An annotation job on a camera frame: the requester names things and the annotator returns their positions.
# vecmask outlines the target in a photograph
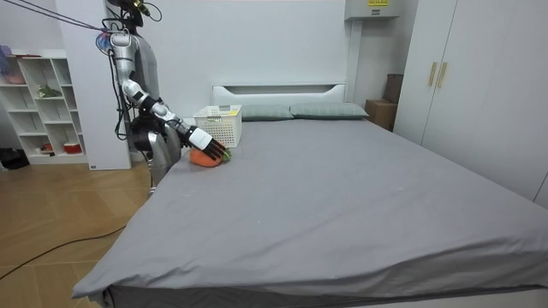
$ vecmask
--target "white headboard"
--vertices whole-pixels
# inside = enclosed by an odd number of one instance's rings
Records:
[[[346,85],[213,86],[212,105],[344,103]]]

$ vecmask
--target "white wall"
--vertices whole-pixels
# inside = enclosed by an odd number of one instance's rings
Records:
[[[356,103],[382,96],[386,75],[405,68],[418,0],[401,1],[403,17],[365,22]],[[156,52],[164,101],[183,116],[209,104],[211,84],[346,79],[342,0],[154,3],[164,20],[140,32]]]
[[[56,11],[55,0],[27,0]],[[0,44],[11,49],[37,52],[63,49],[63,38],[57,21],[0,1]]]
[[[383,97],[387,74],[403,74],[419,0],[401,0],[402,16],[389,21],[364,21],[355,102]]]

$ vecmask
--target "wooden floor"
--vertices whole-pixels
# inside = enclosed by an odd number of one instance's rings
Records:
[[[54,246],[122,227],[145,203],[149,185],[144,164],[122,171],[87,165],[0,171],[0,276]],[[71,289],[117,235],[65,246],[18,269],[0,281],[0,307],[97,307],[71,299]]]

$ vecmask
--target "cardboard box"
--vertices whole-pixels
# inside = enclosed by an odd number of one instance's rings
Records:
[[[366,113],[369,115],[367,120],[391,132],[394,130],[396,112],[397,104],[395,103],[384,99],[367,99],[366,101]]]
[[[383,98],[391,103],[400,102],[402,94],[403,74],[388,74]]]

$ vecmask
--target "green plant figurine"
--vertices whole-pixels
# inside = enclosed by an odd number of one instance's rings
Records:
[[[38,86],[38,95],[40,98],[56,98],[62,96],[58,90],[51,89],[48,85]]]

